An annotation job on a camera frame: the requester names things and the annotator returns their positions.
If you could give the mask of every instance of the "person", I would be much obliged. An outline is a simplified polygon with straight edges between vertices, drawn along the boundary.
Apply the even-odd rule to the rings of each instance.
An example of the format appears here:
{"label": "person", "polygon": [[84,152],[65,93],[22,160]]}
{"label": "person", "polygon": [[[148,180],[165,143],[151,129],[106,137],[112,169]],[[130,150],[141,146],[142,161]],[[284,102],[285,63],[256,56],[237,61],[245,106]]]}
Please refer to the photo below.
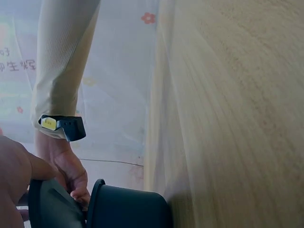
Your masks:
{"label": "person", "polygon": [[[99,8],[100,0],[42,2],[38,24],[37,76],[30,118],[36,128],[36,152],[44,162],[30,155],[19,143],[1,137],[1,191],[5,196],[9,196],[7,199],[3,198],[8,211],[6,207],[1,207],[1,216],[11,213],[17,217],[12,207],[16,205],[21,193],[26,191],[30,178],[51,178],[54,175],[52,166],[58,169],[58,182],[84,209],[88,206],[90,195],[85,168],[73,153],[63,130],[43,128],[39,120],[42,115],[75,116],[77,93]],[[10,216],[3,218],[12,224],[4,227],[15,227],[13,224],[19,224],[21,221],[20,218],[13,221]]]}
{"label": "person", "polygon": [[38,157],[57,166],[58,182],[84,209],[87,173],[62,129],[39,124],[42,115],[75,116],[77,93],[91,47],[100,0],[44,0],[37,40],[37,76],[31,104]]}
{"label": "person", "polygon": [[22,144],[0,136],[1,227],[21,228],[26,210],[16,208],[31,179],[49,180],[58,175],[56,166],[29,153]]}

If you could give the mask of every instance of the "black pot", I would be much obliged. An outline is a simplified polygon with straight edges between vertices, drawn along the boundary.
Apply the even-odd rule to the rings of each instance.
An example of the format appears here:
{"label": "black pot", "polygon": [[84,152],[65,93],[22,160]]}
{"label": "black pot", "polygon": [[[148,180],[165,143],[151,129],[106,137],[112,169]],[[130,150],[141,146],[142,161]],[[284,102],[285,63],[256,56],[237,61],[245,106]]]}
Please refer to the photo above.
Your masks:
{"label": "black pot", "polygon": [[106,185],[99,179],[93,188],[87,228],[171,228],[170,208],[154,192]]}
{"label": "black pot", "polygon": [[161,195],[108,186],[102,179],[94,185],[87,214],[55,180],[32,180],[28,210],[32,228],[172,227]]}

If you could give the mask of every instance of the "hand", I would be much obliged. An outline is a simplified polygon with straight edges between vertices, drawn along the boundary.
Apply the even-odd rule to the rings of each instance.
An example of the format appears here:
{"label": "hand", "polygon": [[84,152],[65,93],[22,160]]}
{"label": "hand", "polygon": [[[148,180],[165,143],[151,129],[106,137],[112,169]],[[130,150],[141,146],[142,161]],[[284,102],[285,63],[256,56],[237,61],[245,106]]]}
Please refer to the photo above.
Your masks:
{"label": "hand", "polygon": [[16,205],[27,192],[30,180],[46,181],[56,174],[55,167],[29,153],[20,143],[0,136],[1,227],[24,227],[28,211],[17,210]]}
{"label": "hand", "polygon": [[70,143],[65,139],[55,139],[36,130],[35,146],[40,158],[58,168],[57,181],[74,200],[81,204],[83,210],[87,210],[90,201],[87,173],[73,153]]}

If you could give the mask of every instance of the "wooden surface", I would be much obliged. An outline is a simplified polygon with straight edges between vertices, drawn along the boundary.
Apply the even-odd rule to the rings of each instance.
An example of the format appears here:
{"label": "wooden surface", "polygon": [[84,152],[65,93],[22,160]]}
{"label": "wooden surface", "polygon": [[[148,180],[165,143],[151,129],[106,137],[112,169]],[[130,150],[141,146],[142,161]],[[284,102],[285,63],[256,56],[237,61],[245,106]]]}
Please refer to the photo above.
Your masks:
{"label": "wooden surface", "polygon": [[144,181],[177,228],[304,227],[303,0],[160,0]]}

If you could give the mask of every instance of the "red flower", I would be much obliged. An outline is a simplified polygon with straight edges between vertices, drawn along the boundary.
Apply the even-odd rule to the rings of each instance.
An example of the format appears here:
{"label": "red flower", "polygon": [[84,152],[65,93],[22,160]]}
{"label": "red flower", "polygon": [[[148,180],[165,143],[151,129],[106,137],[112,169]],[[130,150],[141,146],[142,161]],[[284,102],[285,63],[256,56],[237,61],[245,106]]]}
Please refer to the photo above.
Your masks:
{"label": "red flower", "polygon": [[19,113],[23,113],[23,109],[19,106],[19,107],[17,107],[17,111],[19,112]]}
{"label": "red flower", "polygon": [[145,24],[154,24],[155,14],[145,13],[144,16],[142,16],[142,20],[144,21]]}

